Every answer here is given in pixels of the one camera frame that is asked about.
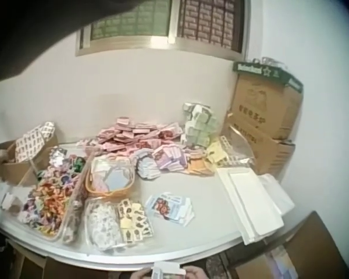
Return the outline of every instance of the white table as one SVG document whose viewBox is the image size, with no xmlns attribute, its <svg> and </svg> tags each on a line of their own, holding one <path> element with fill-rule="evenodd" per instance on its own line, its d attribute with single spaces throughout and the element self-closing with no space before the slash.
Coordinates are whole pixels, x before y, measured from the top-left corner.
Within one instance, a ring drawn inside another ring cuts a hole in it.
<svg viewBox="0 0 349 279">
<path fill-rule="evenodd" d="M 69 147 L 69 153 L 80 150 Z M 193 203 L 195 218 L 187 227 L 150 218 L 154 237 L 143 244 L 114 253 L 102 253 L 87 246 L 83 224 L 78 240 L 71 245 L 60 241 L 49 242 L 31 233 L 0 209 L 0 230 L 10 239 L 42 256 L 89 269 L 137 270 L 152 266 L 153 262 L 170 260 L 187 263 L 214 255 L 242 242 L 237 216 L 229 196 L 216 174 L 214 177 L 196 177 L 180 173 L 162 174 L 154 181 L 137 179 L 140 197 L 144 203 L 152 194 L 172 192 L 187 196 Z M 28 193 L 27 187 L 0 185 L 0 203 L 6 192 L 18 195 Z"/>
</svg>

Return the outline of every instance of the cardboard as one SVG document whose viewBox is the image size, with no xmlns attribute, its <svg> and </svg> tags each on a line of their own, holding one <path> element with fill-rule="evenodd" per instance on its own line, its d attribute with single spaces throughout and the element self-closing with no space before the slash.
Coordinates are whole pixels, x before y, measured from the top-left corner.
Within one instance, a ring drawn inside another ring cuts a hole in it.
<svg viewBox="0 0 349 279">
<path fill-rule="evenodd" d="M 317 212 L 288 233 L 272 238 L 262 255 L 235 268 L 235 278 L 279 278 L 273 276 L 276 269 L 271 268 L 267 255 L 281 246 L 298 278 L 349 278 L 349 269 Z"/>
<path fill-rule="evenodd" d="M 16 253 L 16 260 L 11 270 L 10 279 L 108 279 L 109 272 L 103 270 L 86 269 L 61 263 L 51 257 L 38 255 L 12 240 L 9 244 Z"/>
<path fill-rule="evenodd" d="M 232 112 L 270 137 L 289 137 L 302 103 L 302 83 L 278 67 L 235 62 Z"/>
<path fill-rule="evenodd" d="M 290 141 L 272 139 L 246 121 L 230 114 L 226 119 L 223 133 L 231 133 L 232 126 L 236 128 L 248 141 L 255 155 L 254 170 L 257 174 L 270 173 L 277 176 L 295 150 Z"/>
<path fill-rule="evenodd" d="M 54 134 L 49 141 L 45 143 L 42 150 L 33 158 L 37 160 L 40 157 L 49 157 L 51 151 L 50 147 L 57 146 L 58 139 L 56 134 Z M 0 144 L 0 150 L 6 150 L 8 154 L 8 160 L 15 158 L 16 150 L 16 141 L 6 141 Z M 21 162 L 21 163 L 8 163 L 0 162 L 0 177 L 12 185 L 18 185 L 21 182 L 24 175 L 30 168 L 30 162 Z"/>
</svg>

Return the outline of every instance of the hand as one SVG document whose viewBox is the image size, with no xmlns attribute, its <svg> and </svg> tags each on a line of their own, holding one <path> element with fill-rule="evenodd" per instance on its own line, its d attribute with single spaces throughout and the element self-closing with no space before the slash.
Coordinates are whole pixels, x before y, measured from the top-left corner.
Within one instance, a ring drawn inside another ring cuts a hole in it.
<svg viewBox="0 0 349 279">
<path fill-rule="evenodd" d="M 184 266 L 186 270 L 186 279 L 208 279 L 204 270 L 196 266 Z"/>
<path fill-rule="evenodd" d="M 138 271 L 132 273 L 132 275 L 130 276 L 130 279 L 150 278 L 149 276 L 145 276 L 145 275 L 148 274 L 150 271 L 151 271 L 151 268 L 138 270 Z"/>
</svg>

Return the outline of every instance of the clear plastic bag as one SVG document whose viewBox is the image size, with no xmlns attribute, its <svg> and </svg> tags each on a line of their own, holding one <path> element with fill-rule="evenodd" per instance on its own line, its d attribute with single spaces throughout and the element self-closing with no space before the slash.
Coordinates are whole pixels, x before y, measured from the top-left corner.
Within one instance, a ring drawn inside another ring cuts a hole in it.
<svg viewBox="0 0 349 279">
<path fill-rule="evenodd" d="M 84 183 L 92 160 L 92 156 L 88 160 L 76 155 L 67 157 L 57 167 L 51 165 L 51 157 L 31 161 L 32 168 L 19 186 L 33 185 L 33 189 L 17 217 L 36 235 L 48 241 L 61 238 L 66 244 L 77 236 L 87 197 Z"/>
<path fill-rule="evenodd" d="M 229 125 L 220 136 L 220 143 L 227 158 L 218 162 L 218 167 L 252 167 L 255 156 L 247 139 L 233 126 Z"/>
<path fill-rule="evenodd" d="M 99 251 L 132 246 L 154 236 L 141 203 L 92 198 L 84 212 L 86 242 Z"/>
</svg>

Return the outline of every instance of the white paper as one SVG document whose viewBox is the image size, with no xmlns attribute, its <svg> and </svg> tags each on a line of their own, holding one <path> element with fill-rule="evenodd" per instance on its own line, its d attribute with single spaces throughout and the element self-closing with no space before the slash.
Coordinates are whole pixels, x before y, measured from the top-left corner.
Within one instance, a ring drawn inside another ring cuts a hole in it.
<svg viewBox="0 0 349 279">
<path fill-rule="evenodd" d="M 272 198 L 274 204 L 277 206 L 279 214 L 281 216 L 287 214 L 289 211 L 294 209 L 295 204 L 291 198 L 284 191 L 279 182 L 271 174 L 264 174 L 258 177 Z"/>
</svg>

